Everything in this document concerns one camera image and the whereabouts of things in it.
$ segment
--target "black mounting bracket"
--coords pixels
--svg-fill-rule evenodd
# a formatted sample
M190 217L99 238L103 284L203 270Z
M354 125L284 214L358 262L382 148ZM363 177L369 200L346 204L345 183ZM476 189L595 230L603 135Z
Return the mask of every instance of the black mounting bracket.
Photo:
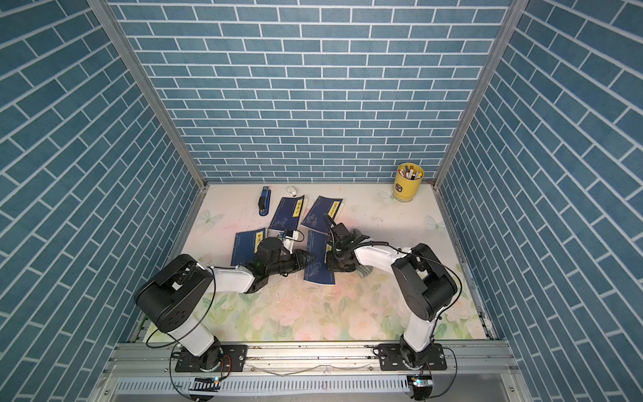
M400 353L399 343L380 343L374 348L382 371L419 370L419 367L409 367ZM431 371L446 370L446 360L442 345L434 343L426 351L426 363Z
M230 372L243 371L243 366L246 362L246 354L248 353L248 346L247 345L221 345L221 349L223 350L223 352L221 353L221 356L230 357L230 361L228 361L228 358L223 358L221 360L223 362L223 374L226 374L228 372L228 367L230 368ZM203 371L201 371L201 369L199 368L199 358L193 356L185 348L182 348L181 352L179 352L179 356L177 358L176 367L174 368L174 371L198 372L201 374L203 373ZM212 372L214 373L221 372L220 362L213 368Z

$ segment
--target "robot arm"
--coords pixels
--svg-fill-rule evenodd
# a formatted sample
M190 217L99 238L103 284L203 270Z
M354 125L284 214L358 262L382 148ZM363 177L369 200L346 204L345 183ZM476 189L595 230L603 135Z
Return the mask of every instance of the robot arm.
M395 275L407 306L410 322L400 339L401 354L409 367L426 362L433 332L441 312L457 292L453 278L425 244L397 249L387 242L365 241L343 224L329 225L327 264L331 271L351 272L358 265L372 266ZM179 341L194 356L203 356L203 369L217 362L219 342L192 311L205 293L234 291L254 293L270 275L296 272L312 262L303 250L291 253L281 239L268 237L258 246L253 262L223 269L203 267L183 254L165 266L136 294L136 304L158 329Z

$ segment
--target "blue stapler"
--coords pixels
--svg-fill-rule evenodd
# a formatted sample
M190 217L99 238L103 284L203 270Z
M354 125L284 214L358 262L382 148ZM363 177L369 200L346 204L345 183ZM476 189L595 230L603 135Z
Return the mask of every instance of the blue stapler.
M264 186L259 197L259 215L266 216L270 209L270 189Z

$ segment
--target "blue brick wallpaper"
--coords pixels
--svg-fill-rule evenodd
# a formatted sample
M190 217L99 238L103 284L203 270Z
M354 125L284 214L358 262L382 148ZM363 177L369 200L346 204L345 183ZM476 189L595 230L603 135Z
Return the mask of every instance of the blue brick wallpaper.
M534 400L643 401L643 3L531 0L442 189Z
M110 4L212 183L433 177L510 2Z
M0 2L0 399L92 391L197 189L87 3Z

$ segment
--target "blue book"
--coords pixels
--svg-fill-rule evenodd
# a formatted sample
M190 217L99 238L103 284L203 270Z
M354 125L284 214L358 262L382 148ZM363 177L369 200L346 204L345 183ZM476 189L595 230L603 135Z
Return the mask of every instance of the blue book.
M280 231L297 229L299 216L302 214L303 197L283 197L268 228Z
M327 241L327 235L314 230L308 231L308 252L315 255L315 261L303 272L304 280L321 285L335 285L335 272L329 271L326 265L326 250L330 248Z
M308 214L303 219L302 226L317 232L328 233L328 226L323 216L330 215L331 218L335 219L342 201L342 198L317 197L315 204L312 205L311 210L308 211Z
M235 245L232 249L230 265L246 264L255 258L257 246L266 238L266 229L239 232L235 235Z

